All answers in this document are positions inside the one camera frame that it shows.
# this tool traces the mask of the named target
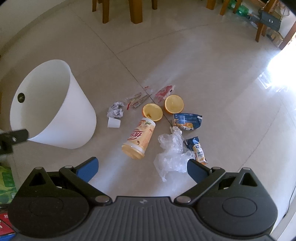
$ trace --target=ribbed gray panel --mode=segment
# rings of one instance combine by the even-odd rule
[[[41,240],[17,234],[13,241]],[[234,241],[206,229],[190,208],[168,197],[117,197],[96,207],[76,230],[48,241]],[[270,237],[251,239],[272,241]]]

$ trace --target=green package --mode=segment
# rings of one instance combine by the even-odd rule
[[[11,203],[16,193],[11,169],[0,166],[0,204]]]

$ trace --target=black round sticker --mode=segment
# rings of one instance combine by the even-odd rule
[[[25,101],[25,95],[24,93],[19,93],[17,96],[17,100],[19,103],[23,103]]]

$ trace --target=wooden furniture leg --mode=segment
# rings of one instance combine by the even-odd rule
[[[236,14],[237,13],[237,10],[239,9],[240,5],[242,3],[242,0],[237,0],[236,4],[235,4],[235,7],[233,9],[233,13]]]
[[[227,9],[227,6],[229,4],[229,1],[230,0],[224,0],[223,5],[222,5],[222,8],[221,8],[221,11],[220,11],[220,15],[222,15],[222,16],[224,15],[224,13],[225,13],[225,11]]]
[[[259,23],[258,24],[258,30],[257,30],[256,38],[255,38],[255,40],[257,42],[259,42],[259,39],[260,39],[260,35],[262,33],[262,30],[263,30],[263,24],[262,23]]]
[[[265,37],[266,30],[267,30],[267,26],[266,25],[263,25],[263,29],[262,29],[262,36],[263,37]]]
[[[286,35],[286,37],[284,37],[283,42],[280,44],[279,46],[280,50],[283,50],[283,48],[289,43],[289,41],[291,40],[291,38],[294,36],[295,33],[296,33],[296,21],[293,24],[290,31],[288,32],[288,34]]]
[[[96,11],[96,0],[92,0],[93,1],[93,4],[92,4],[92,11],[95,12]]]
[[[151,0],[152,3],[152,9],[156,10],[157,9],[157,0]]]
[[[131,21],[135,24],[143,22],[142,0],[128,0]]]
[[[103,23],[109,22],[109,0],[103,1]]]
[[[216,4],[216,0],[207,0],[207,8],[213,10]]]

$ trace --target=trash can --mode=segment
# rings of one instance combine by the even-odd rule
[[[10,125],[27,129],[30,141],[75,149],[94,134],[96,114],[69,65],[55,59],[22,81],[12,100]]]

